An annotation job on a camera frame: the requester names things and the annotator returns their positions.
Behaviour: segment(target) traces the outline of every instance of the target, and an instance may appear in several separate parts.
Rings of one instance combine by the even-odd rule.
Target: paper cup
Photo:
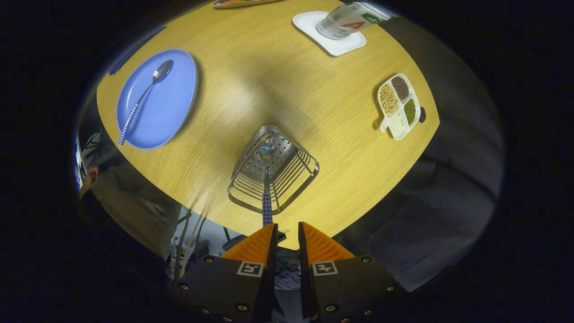
[[[331,39],[343,39],[359,30],[392,18],[392,14],[364,2],[337,7],[317,24],[317,31]]]

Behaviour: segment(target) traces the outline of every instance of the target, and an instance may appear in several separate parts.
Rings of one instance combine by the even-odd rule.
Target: white divided dish
[[[397,91],[394,89],[393,84],[391,83],[391,81],[397,76],[405,80],[407,86],[409,87],[409,95],[404,100],[399,100]],[[383,88],[383,86],[387,84],[392,89],[396,99],[399,100],[398,109],[395,112],[388,115],[385,113],[383,105],[381,104],[381,96],[380,96],[381,89]],[[409,102],[409,100],[411,99],[413,99],[414,101],[414,120],[413,123],[409,126],[409,123],[405,115],[405,104]],[[409,79],[404,74],[399,73],[397,75],[393,75],[393,77],[391,77],[385,83],[383,83],[379,87],[379,90],[377,91],[377,101],[379,102],[381,111],[385,115],[385,118],[381,122],[380,129],[382,132],[385,132],[387,128],[389,128],[391,134],[393,135],[393,138],[395,138],[396,140],[403,139],[410,132],[410,130],[413,129],[413,127],[417,124],[418,119],[421,117],[421,105],[418,102],[417,94],[414,92],[413,85],[410,84]]]
[[[320,34],[317,31],[317,24],[325,19],[328,14],[325,11],[301,13],[293,17],[293,23],[333,56],[350,52],[353,49],[363,47],[367,43],[367,40],[360,32],[352,33],[343,39],[330,39]]]

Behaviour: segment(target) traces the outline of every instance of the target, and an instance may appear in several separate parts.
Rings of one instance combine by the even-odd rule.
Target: stainless steel holder
[[[272,214],[279,214],[317,177],[319,162],[298,142],[274,125],[266,125],[255,134],[235,164],[227,196],[233,203],[262,213],[265,161],[259,146],[272,138],[273,159],[267,165],[270,177]]]

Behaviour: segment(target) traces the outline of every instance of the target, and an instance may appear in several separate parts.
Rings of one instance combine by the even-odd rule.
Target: beans
[[[398,100],[393,93],[393,89],[387,84],[381,88],[379,93],[379,98],[381,99],[381,105],[385,114],[391,114],[398,109]]]
[[[409,86],[406,84],[402,77],[397,76],[391,80],[399,99],[404,100],[409,96]]]
[[[409,102],[405,104],[405,116],[407,122],[409,123],[409,126],[413,124],[414,115],[415,115],[414,101],[413,99],[410,99]]]

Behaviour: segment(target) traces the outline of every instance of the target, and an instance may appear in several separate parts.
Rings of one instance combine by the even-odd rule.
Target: white coaster
[[[350,52],[353,49],[363,47],[367,43],[367,40],[360,32],[352,33],[347,38],[343,39],[331,39],[320,34],[317,31],[317,24],[321,20],[325,19],[328,14],[328,12],[324,11],[301,13],[293,17],[293,23],[297,28],[301,29],[302,32],[317,41],[317,43],[323,46],[323,48],[333,56],[339,56]]]

